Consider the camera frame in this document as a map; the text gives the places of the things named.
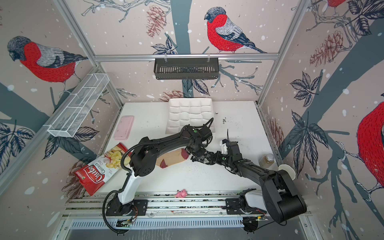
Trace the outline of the black grey argyle sock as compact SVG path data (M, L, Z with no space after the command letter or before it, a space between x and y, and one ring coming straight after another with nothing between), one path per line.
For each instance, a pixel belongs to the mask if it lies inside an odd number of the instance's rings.
M214 152L205 152L200 157L192 156L191 160L192 162L198 162L209 166L216 164L216 157Z

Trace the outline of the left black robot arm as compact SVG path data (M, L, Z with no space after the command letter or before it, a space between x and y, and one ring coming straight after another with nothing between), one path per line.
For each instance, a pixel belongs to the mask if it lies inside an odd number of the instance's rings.
M200 127L186 125L179 133L161 139L142 138L137 145L128 150L131 153L131 161L127 167L124 165L124 160L128 154L123 155L122 169L127 171L127 178L122 188L109 202L107 209L114 214L128 214L133 208L135 193L141 184L141 179L155 169L158 157L181 147L194 157L202 157L212 138L213 134L207 125Z

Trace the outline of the beige maroon striped sock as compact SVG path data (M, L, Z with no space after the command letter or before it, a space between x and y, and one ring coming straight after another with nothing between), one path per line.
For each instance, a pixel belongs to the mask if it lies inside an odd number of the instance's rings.
M168 153L165 153L157 158L156 166L165 169L172 165L176 165L184 162L190 157L190 154L185 149L177 149Z

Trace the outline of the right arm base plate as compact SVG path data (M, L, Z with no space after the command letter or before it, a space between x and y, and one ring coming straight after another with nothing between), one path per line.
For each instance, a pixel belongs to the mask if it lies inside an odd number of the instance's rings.
M226 199L225 202L222 209L226 210L228 215L265 215L268 213L263 195L257 189L242 191L237 198Z

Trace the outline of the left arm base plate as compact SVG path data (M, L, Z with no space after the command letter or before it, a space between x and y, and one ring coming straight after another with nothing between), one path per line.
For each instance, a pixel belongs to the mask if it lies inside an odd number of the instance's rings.
M133 200L123 205L119 198L113 198L105 207L106 216L145 216L148 203L148 200Z

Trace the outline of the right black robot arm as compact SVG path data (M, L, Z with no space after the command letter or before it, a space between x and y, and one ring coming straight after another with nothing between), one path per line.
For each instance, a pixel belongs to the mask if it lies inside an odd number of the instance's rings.
M239 206L245 214L260 210L268 213L278 223L307 212L307 205L285 170L268 170L243 158L237 142L223 140L224 152L209 152L205 148L191 149L193 162L205 165L221 165L232 174L249 179L261 187L259 194L255 189L240 193Z

